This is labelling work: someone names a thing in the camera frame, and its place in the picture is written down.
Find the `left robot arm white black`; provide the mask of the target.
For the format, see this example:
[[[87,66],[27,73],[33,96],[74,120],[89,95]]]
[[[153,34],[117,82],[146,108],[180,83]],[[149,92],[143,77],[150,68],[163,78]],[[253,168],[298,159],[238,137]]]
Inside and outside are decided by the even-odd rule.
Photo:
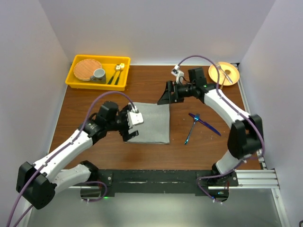
[[[98,181],[98,168],[91,162],[83,161],[69,170],[64,170],[64,167],[109,131],[119,132],[124,142],[138,136],[138,131],[129,130],[143,122],[142,114],[133,103],[119,109],[117,103],[106,101],[53,152],[32,164],[24,162],[19,167],[17,192],[40,210],[70,186],[79,183],[94,185]]]

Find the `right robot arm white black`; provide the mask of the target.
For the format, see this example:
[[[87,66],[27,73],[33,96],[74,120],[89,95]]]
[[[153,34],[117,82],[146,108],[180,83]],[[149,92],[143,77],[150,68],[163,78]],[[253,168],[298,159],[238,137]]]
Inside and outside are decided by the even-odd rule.
[[[211,181],[217,186],[228,180],[228,175],[245,159],[264,148],[262,119],[251,115],[231,102],[216,88],[207,83],[202,68],[188,70],[189,82],[182,83],[184,73],[176,66],[172,72],[176,81],[167,81],[158,105],[182,103],[186,97],[195,97],[212,108],[229,126],[228,150],[213,165]]]

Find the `grey cloth napkin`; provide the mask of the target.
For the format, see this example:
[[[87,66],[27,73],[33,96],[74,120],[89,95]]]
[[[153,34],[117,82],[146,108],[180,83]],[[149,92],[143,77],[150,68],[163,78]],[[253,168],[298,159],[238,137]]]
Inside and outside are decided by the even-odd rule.
[[[135,102],[134,104],[139,112],[142,113],[144,122],[129,130],[130,133],[138,131],[139,134],[127,142],[137,144],[169,144],[169,104],[158,105],[140,102]]]

